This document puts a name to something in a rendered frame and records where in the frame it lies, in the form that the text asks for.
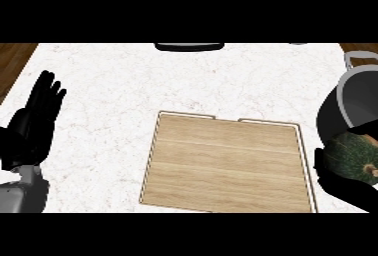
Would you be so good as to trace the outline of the grey pot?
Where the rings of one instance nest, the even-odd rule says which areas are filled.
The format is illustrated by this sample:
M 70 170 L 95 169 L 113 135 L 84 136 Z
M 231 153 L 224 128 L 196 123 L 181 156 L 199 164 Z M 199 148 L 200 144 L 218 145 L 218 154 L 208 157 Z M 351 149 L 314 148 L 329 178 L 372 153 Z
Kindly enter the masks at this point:
M 315 117 L 321 143 L 348 128 L 378 120 L 378 64 L 352 66 L 352 58 L 378 60 L 378 53 L 349 51 L 344 54 L 346 71 L 327 94 Z

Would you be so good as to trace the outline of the wooden tray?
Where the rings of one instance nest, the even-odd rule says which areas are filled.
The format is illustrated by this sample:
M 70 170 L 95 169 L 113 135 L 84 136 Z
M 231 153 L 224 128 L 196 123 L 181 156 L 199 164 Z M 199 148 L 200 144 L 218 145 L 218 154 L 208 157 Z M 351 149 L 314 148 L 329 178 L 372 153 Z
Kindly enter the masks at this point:
M 299 125 L 159 112 L 138 202 L 205 212 L 314 213 Z

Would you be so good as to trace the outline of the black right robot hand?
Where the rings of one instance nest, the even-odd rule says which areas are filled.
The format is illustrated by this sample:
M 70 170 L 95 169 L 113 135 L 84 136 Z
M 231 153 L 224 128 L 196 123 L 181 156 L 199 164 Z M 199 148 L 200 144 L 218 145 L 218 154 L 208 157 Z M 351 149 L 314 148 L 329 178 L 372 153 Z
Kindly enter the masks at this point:
M 320 148 L 314 149 L 313 168 L 323 191 L 366 212 L 378 214 L 378 190 L 361 181 L 338 176 L 324 168 Z

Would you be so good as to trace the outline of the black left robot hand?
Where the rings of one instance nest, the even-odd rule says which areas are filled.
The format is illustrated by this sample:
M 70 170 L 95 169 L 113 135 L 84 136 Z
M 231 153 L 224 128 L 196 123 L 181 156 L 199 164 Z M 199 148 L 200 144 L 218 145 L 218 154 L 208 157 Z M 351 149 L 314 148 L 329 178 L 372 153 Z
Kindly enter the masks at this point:
M 47 158 L 53 140 L 54 121 L 66 90 L 54 74 L 42 71 L 35 81 L 25 107 L 0 127 L 1 169 L 10 171 L 22 165 L 38 165 Z

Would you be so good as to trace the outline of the dark green squash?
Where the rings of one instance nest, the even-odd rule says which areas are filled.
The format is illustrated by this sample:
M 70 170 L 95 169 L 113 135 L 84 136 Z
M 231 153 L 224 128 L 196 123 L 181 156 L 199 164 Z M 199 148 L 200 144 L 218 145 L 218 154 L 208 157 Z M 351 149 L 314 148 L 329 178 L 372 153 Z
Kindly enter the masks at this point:
M 323 148 L 323 161 L 338 176 L 378 184 L 378 141 L 369 135 L 344 132 L 333 136 Z

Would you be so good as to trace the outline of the black appliance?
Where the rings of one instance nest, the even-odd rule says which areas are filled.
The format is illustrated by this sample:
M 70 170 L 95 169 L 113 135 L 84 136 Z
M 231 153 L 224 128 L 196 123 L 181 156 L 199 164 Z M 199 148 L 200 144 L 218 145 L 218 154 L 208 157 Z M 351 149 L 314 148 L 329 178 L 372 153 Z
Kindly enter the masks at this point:
M 171 52 L 202 52 L 220 50 L 222 43 L 156 43 L 155 48 L 159 51 Z

